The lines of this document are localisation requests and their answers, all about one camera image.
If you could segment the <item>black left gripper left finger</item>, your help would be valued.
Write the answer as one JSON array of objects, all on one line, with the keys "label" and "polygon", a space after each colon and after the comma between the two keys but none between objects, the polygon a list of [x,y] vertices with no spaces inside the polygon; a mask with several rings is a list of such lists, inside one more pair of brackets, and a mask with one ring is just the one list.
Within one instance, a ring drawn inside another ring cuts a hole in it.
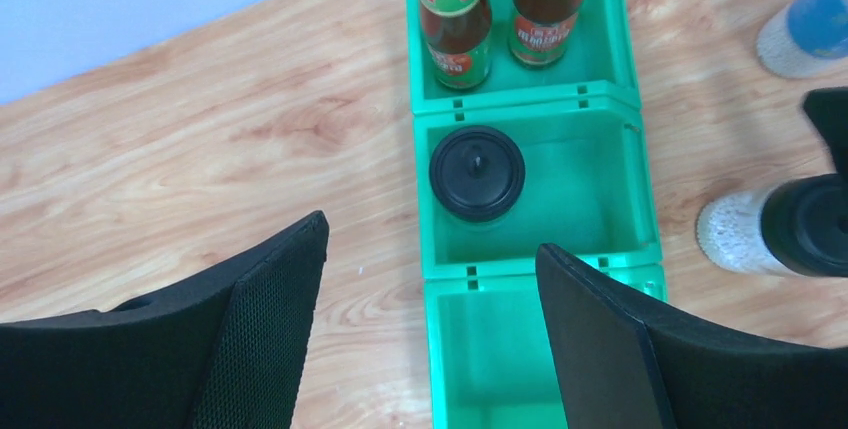
[{"label": "black left gripper left finger", "polygon": [[287,428],[327,258],[315,211],[184,280],[1,327],[5,428]]}]

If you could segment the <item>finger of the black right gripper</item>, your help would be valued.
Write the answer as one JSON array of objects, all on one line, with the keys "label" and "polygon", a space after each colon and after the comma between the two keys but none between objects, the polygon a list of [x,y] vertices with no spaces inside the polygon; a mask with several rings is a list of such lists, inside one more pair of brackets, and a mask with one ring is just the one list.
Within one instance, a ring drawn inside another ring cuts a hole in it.
[{"label": "finger of the black right gripper", "polygon": [[847,177],[847,87],[809,91],[802,110],[830,153],[836,173]]}]

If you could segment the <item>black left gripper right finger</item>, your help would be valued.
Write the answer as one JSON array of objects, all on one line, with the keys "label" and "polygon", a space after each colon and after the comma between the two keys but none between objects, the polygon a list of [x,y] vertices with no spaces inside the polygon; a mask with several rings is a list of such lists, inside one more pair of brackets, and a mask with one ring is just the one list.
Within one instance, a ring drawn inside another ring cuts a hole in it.
[{"label": "black left gripper right finger", "polygon": [[535,268],[571,428],[843,428],[847,351],[682,311],[554,244]]}]

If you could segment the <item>silver lid spice jar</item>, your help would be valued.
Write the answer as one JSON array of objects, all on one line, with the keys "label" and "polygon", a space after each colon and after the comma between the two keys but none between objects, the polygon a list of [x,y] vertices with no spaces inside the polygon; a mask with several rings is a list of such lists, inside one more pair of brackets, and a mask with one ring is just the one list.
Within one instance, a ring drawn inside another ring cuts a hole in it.
[{"label": "silver lid spice jar", "polygon": [[760,30],[756,52],[770,72],[813,77],[847,57],[847,0],[793,0]]}]

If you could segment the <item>black cap white powder jar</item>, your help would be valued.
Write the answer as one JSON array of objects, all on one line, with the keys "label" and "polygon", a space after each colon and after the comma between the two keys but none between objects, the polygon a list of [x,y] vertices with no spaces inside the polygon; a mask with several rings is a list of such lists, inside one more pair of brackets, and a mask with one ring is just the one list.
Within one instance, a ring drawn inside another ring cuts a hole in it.
[{"label": "black cap white powder jar", "polygon": [[847,185],[825,174],[726,194],[701,210],[696,238],[727,271],[845,278]]}]

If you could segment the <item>black cap salt jar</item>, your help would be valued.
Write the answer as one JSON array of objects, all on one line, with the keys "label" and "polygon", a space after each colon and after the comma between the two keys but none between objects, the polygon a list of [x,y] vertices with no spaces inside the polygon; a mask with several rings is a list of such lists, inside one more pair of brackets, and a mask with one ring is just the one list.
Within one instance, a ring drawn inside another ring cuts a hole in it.
[{"label": "black cap salt jar", "polygon": [[429,181],[438,202],[470,223],[493,221],[516,204],[526,163],[504,132],[485,125],[463,126],[445,136],[429,161]]}]

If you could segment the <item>yellow cap sauce bottle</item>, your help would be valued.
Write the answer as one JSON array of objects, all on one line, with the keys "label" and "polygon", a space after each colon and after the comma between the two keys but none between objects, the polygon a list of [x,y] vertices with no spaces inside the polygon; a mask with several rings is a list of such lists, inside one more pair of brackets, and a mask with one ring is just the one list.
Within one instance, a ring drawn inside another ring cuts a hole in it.
[{"label": "yellow cap sauce bottle", "polygon": [[522,64],[543,67],[560,59],[584,0],[512,0],[508,47]]},{"label": "yellow cap sauce bottle", "polygon": [[467,90],[487,78],[491,68],[489,0],[419,0],[419,19],[441,84]]}]

